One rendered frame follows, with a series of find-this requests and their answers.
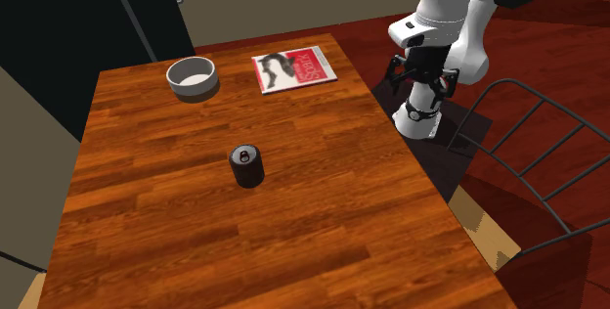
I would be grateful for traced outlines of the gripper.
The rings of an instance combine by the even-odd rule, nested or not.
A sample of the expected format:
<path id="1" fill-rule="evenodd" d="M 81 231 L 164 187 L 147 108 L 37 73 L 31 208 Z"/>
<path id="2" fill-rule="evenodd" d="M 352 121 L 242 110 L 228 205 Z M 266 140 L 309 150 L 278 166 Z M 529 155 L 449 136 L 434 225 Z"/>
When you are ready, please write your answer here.
<path id="1" fill-rule="evenodd" d="M 459 69 L 444 69 L 450 49 L 450 45 L 412 47 L 406 50 L 407 58 L 394 55 L 384 75 L 392 94 L 396 95 L 401 84 L 408 79 L 425 83 L 434 78 L 430 82 L 434 93 L 430 107 L 435 110 L 438 103 L 451 98 L 456 91 Z"/>

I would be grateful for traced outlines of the red and white book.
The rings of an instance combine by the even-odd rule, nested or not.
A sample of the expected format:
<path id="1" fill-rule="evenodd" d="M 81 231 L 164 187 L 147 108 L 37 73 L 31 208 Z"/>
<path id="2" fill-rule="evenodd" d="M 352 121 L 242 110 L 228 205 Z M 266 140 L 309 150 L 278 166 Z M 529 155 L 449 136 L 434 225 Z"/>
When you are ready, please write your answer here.
<path id="1" fill-rule="evenodd" d="M 263 95 L 337 80 L 318 45 L 256 56 L 251 60 Z"/>

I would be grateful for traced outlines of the black drink can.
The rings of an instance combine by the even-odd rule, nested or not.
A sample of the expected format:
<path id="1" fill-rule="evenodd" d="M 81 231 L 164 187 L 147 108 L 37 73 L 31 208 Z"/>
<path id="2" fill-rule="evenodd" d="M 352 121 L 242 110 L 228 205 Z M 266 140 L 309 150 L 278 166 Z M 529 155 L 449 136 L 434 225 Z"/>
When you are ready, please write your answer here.
<path id="1" fill-rule="evenodd" d="M 241 187 L 255 188 L 263 182 L 265 172 L 262 155 L 257 147 L 250 144 L 238 145 L 230 152 L 228 161 Z"/>

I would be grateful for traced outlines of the wooden table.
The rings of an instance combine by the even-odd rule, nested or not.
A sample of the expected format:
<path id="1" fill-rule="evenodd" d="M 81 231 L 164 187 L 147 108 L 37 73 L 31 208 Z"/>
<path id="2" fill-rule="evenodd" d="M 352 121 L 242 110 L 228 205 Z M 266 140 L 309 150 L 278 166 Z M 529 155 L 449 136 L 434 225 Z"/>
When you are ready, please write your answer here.
<path id="1" fill-rule="evenodd" d="M 316 45 L 336 81 L 261 93 L 252 57 Z M 100 75 L 38 309 L 516 309 L 332 36 L 211 59 L 199 104 Z"/>

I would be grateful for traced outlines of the white round bowl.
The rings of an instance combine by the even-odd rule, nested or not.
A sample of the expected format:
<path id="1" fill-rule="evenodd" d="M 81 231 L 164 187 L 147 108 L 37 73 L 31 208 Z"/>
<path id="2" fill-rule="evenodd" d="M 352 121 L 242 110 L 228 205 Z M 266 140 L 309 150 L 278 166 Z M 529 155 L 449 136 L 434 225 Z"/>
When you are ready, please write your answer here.
<path id="1" fill-rule="evenodd" d="M 187 57 L 172 64 L 166 71 L 172 91 L 180 96 L 199 96 L 219 83 L 215 64 L 199 56 Z"/>

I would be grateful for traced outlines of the black refrigerator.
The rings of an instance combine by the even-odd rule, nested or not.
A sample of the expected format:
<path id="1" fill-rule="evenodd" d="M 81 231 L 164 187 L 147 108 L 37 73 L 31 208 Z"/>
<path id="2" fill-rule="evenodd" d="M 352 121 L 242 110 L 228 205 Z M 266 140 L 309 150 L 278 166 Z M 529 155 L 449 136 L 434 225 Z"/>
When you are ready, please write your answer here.
<path id="1" fill-rule="evenodd" d="M 101 71 L 194 52 L 177 0 L 0 0 L 0 67 L 76 140 Z"/>

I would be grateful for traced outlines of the black metal frame chair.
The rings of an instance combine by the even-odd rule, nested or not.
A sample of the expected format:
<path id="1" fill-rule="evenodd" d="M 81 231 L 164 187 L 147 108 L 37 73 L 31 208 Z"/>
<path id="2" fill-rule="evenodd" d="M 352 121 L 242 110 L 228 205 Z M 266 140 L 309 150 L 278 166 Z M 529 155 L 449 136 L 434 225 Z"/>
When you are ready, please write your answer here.
<path id="1" fill-rule="evenodd" d="M 485 149 L 478 142 L 475 142 L 474 140 L 472 140 L 468 136 L 466 136 L 463 133 L 461 133 L 461 129 L 462 129 L 463 125 L 467 122 L 468 118 L 474 113 L 474 111 L 478 107 L 478 105 L 485 98 L 485 96 L 494 87 L 496 87 L 497 85 L 503 84 L 503 83 L 515 84 L 515 85 L 519 86 L 520 88 L 528 91 L 532 95 L 536 96 L 539 100 L 538 100 L 538 102 L 532 108 L 530 108 L 525 113 L 525 115 L 522 118 L 520 118 L 509 129 L 509 131 L 495 144 L 495 146 L 491 150 L 488 150 L 488 149 Z M 531 164 L 526 166 L 520 172 L 517 172 L 514 169 L 512 169 L 505 161 L 501 160 L 495 154 L 495 151 L 544 103 L 547 103 L 547 104 L 557 108 L 558 110 L 563 111 L 567 115 L 569 115 L 572 118 L 574 118 L 575 120 L 577 120 L 578 124 L 569 133 L 567 133 L 559 141 L 557 141 L 553 146 L 551 146 L 547 151 L 545 151 L 543 154 L 538 156 Z M 587 177 L 588 175 L 590 175 L 590 173 L 593 172 L 594 170 L 598 169 L 599 167 L 601 167 L 602 165 L 604 165 L 605 163 L 610 161 L 610 154 L 606 155 L 604 158 L 602 158 L 601 160 L 599 160 L 595 164 L 591 165 L 590 167 L 588 167 L 586 170 L 584 170 L 583 172 L 581 172 L 580 174 L 578 174 L 577 176 L 575 176 L 571 180 L 569 180 L 566 183 L 562 184 L 561 186 L 559 186 L 557 189 L 555 189 L 554 191 L 552 191 L 550 194 L 546 195 L 545 197 L 541 196 L 537 192 L 537 190 L 524 178 L 524 176 L 532 168 L 534 168 L 536 165 L 538 165 L 542 160 L 544 160 L 547 156 L 549 156 L 552 152 L 554 152 L 556 149 L 558 149 L 560 146 L 562 146 L 564 143 L 566 143 L 569 139 L 574 137 L 579 131 L 581 131 L 584 128 L 591 130 L 593 133 L 595 133 L 600 138 L 602 138 L 605 142 L 610 143 L 610 136 L 608 136 L 606 133 L 601 131 L 599 128 L 597 128 L 596 126 L 594 126 L 590 122 L 586 121 L 581 116 L 577 115 L 576 113 L 572 112 L 571 110 L 569 110 L 569 109 L 565 108 L 564 106 L 556 103 L 551 98 L 543 95 L 539 91 L 537 91 L 537 90 L 531 88 L 530 86 L 528 86 L 528 85 L 526 85 L 526 84 L 524 84 L 524 83 L 522 83 L 522 82 L 520 82 L 520 81 L 518 81 L 516 79 L 513 79 L 513 78 L 500 79 L 500 80 L 497 80 L 497 81 L 493 82 L 492 84 L 490 84 L 483 91 L 483 93 L 479 96 L 479 98 L 475 101 L 475 103 L 472 105 L 472 107 L 467 112 L 465 118 L 459 124 L 459 126 L 457 128 L 457 131 L 455 132 L 455 134 L 452 137 L 449 145 L 447 146 L 447 150 L 449 151 L 451 149 L 452 144 L 454 143 L 454 141 L 455 141 L 455 139 L 457 137 L 461 137 L 462 139 L 468 141 L 470 144 L 474 145 L 478 150 L 481 150 L 486 155 L 489 155 L 491 158 L 493 158 L 495 161 L 497 161 L 500 165 L 502 165 L 505 169 L 507 169 L 512 175 L 514 175 L 517 180 L 519 180 L 523 185 L 525 185 L 528 188 L 528 190 L 541 202 L 541 204 L 544 206 L 544 208 L 552 215 L 553 219 L 565 231 L 565 233 L 562 236 L 560 236 L 560 237 L 551 239 L 551 240 L 546 241 L 544 243 L 537 244 L 537 245 L 535 245 L 533 247 L 530 247 L 528 249 L 525 249 L 525 250 L 519 249 L 518 251 L 514 251 L 512 249 L 508 253 L 503 253 L 500 250 L 498 250 L 498 253 L 497 253 L 496 256 L 490 256 L 489 258 L 485 257 L 486 261 L 489 263 L 491 269 L 494 272 L 497 272 L 503 265 L 505 265 L 506 263 L 510 262 L 511 260 L 516 259 L 518 257 L 521 257 L 521 256 L 523 256 L 525 254 L 531 253 L 531 252 L 536 251 L 536 250 L 540 250 L 543 247 L 552 245 L 554 243 L 559 243 L 559 242 L 565 241 L 567 239 L 576 237 L 577 235 L 581 235 L 581 234 L 587 233 L 589 231 L 592 231 L 594 229 L 597 229 L 597 228 L 600 228 L 600 227 L 603 227 L 603 226 L 606 226 L 606 225 L 610 224 L 610 217 L 609 217 L 609 218 L 603 219 L 603 220 L 601 220 L 601 221 L 599 221 L 597 223 L 588 225 L 588 226 L 586 226 L 584 228 L 580 228 L 578 230 L 570 230 L 567 227 L 566 223 L 555 212 L 555 210 L 547 203 L 550 199 L 554 198 L 555 196 L 557 196 L 558 194 L 560 194 L 564 190 L 566 190 L 569 187 L 571 187 L 572 185 L 576 184 L 578 181 L 580 181 L 580 180 L 584 179 L 585 177 Z"/>

